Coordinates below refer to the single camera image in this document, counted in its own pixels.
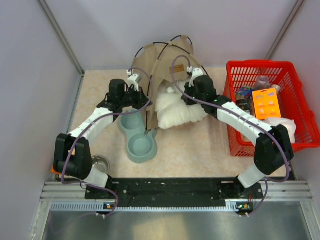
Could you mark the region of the cream fluffy pillow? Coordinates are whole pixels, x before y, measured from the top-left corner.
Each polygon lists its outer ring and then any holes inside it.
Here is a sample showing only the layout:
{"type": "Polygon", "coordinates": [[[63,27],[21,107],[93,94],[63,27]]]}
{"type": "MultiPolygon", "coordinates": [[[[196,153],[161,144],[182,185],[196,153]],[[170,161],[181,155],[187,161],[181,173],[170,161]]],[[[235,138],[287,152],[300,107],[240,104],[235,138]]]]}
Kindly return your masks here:
{"type": "Polygon", "coordinates": [[[181,92],[173,83],[164,80],[157,90],[154,112],[160,129],[167,130],[188,123],[202,121],[207,113],[201,105],[186,105],[181,92]],[[172,87],[175,93],[167,93],[168,87],[172,87]]]}

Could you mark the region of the beige fabric pet tent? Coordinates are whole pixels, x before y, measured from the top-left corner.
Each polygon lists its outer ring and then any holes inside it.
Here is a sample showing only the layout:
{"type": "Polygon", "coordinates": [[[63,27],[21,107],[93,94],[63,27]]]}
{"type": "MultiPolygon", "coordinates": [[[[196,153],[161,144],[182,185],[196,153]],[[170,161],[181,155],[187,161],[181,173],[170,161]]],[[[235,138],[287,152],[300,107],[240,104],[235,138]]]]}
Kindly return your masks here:
{"type": "Polygon", "coordinates": [[[144,94],[151,97],[152,101],[152,105],[141,112],[144,117],[145,129],[148,131],[158,127],[155,106],[161,84],[172,82],[171,72],[174,73],[176,80],[184,80],[188,77],[187,60],[180,58],[171,68],[172,62],[179,55],[188,57],[192,67],[201,68],[203,73],[208,73],[194,56],[193,42],[186,35],[178,35],[168,42],[156,41],[147,44],[141,47],[133,58],[131,66],[143,69],[153,82],[153,86],[150,85],[148,79],[142,79],[139,82],[144,94]]]}

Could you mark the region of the black tent pole long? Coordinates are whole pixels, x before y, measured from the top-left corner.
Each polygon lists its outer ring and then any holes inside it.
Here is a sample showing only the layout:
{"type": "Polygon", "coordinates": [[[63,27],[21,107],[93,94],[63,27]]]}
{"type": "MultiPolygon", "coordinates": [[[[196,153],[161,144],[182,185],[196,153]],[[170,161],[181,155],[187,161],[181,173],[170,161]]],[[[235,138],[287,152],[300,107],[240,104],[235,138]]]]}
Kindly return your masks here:
{"type": "Polygon", "coordinates": [[[168,42],[156,41],[140,48],[135,54],[132,66],[145,70],[151,77],[158,73],[171,73],[172,61],[178,56],[186,56],[192,66],[208,72],[194,56],[192,40],[186,35],[178,35],[168,42]]]}

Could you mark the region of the teal double pet bowl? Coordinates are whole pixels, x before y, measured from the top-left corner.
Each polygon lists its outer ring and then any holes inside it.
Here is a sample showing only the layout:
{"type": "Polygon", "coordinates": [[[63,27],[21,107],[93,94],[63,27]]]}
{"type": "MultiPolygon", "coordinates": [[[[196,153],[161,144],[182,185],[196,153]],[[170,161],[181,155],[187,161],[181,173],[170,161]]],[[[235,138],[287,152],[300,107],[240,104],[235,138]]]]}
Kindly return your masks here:
{"type": "Polygon", "coordinates": [[[157,131],[155,129],[146,132],[145,123],[141,112],[136,109],[126,111],[125,115],[119,117],[119,129],[126,138],[126,152],[128,158],[136,164],[153,160],[158,153],[156,143],[157,131]]]}

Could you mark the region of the black tent pole crossing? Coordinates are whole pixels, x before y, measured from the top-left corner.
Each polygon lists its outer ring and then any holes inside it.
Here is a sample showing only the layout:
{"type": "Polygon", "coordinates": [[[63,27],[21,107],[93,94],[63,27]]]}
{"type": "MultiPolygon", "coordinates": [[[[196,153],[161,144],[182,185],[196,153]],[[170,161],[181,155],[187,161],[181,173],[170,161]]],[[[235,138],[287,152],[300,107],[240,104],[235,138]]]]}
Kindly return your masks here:
{"type": "Polygon", "coordinates": [[[151,98],[153,105],[148,107],[145,110],[144,114],[144,120],[145,120],[145,130],[150,131],[152,129],[155,129],[158,127],[158,120],[155,114],[155,104],[156,104],[156,96],[158,92],[158,88],[161,85],[163,81],[168,81],[170,82],[172,80],[171,78],[171,72],[170,74],[168,73],[161,73],[159,72],[156,74],[155,77],[150,76],[153,85],[151,85],[148,81],[146,82],[147,85],[143,87],[143,90],[147,94],[148,97],[151,98]]]}

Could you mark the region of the stainless steel bowl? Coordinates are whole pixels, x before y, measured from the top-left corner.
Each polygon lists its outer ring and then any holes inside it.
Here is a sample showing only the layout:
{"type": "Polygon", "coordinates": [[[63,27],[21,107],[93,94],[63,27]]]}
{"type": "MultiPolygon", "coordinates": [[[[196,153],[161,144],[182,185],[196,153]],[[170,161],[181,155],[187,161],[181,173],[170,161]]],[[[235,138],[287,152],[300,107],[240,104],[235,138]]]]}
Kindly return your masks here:
{"type": "Polygon", "coordinates": [[[103,155],[92,156],[92,167],[99,170],[102,173],[107,174],[110,170],[110,162],[103,155]]]}

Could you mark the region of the red plastic basket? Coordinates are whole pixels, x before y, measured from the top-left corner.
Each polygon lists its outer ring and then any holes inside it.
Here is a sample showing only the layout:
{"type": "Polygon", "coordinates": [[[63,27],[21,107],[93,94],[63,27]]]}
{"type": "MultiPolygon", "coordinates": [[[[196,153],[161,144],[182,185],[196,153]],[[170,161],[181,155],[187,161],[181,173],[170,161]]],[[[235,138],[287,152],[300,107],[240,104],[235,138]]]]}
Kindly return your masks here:
{"type": "Polygon", "coordinates": [[[278,96],[281,116],[293,120],[296,125],[295,153],[320,146],[320,131],[315,114],[309,108],[294,65],[289,61],[232,60],[226,64],[224,96],[236,101],[241,87],[253,87],[258,76],[267,76],[271,84],[280,86],[278,96]]]}

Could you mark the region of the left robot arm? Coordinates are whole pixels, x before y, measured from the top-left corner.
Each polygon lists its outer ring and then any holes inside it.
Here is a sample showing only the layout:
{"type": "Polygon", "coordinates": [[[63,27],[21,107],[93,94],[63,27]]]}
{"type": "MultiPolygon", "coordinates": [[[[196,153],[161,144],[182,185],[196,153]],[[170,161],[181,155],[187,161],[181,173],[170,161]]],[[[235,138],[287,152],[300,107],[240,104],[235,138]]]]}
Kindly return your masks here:
{"type": "Polygon", "coordinates": [[[127,80],[111,80],[109,92],[90,117],[70,133],[57,136],[53,158],[55,172],[96,186],[96,192],[102,198],[113,194],[109,176],[93,167],[90,145],[106,127],[125,114],[125,108],[132,107],[133,112],[138,113],[151,105],[139,86],[140,80],[139,74],[133,74],[127,80]]]}

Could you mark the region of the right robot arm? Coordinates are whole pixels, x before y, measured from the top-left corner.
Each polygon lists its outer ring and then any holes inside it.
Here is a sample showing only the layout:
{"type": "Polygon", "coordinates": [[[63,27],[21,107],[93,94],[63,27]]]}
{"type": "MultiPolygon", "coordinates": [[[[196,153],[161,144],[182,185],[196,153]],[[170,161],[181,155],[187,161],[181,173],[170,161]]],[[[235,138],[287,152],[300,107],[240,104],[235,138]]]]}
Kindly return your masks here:
{"type": "Polygon", "coordinates": [[[234,128],[254,145],[253,164],[237,176],[238,182],[233,185],[237,197],[245,198],[254,184],[282,166],[289,167],[294,151],[287,128],[258,120],[228,97],[217,94],[209,76],[201,75],[187,81],[182,98],[187,105],[201,105],[208,115],[234,128]]]}

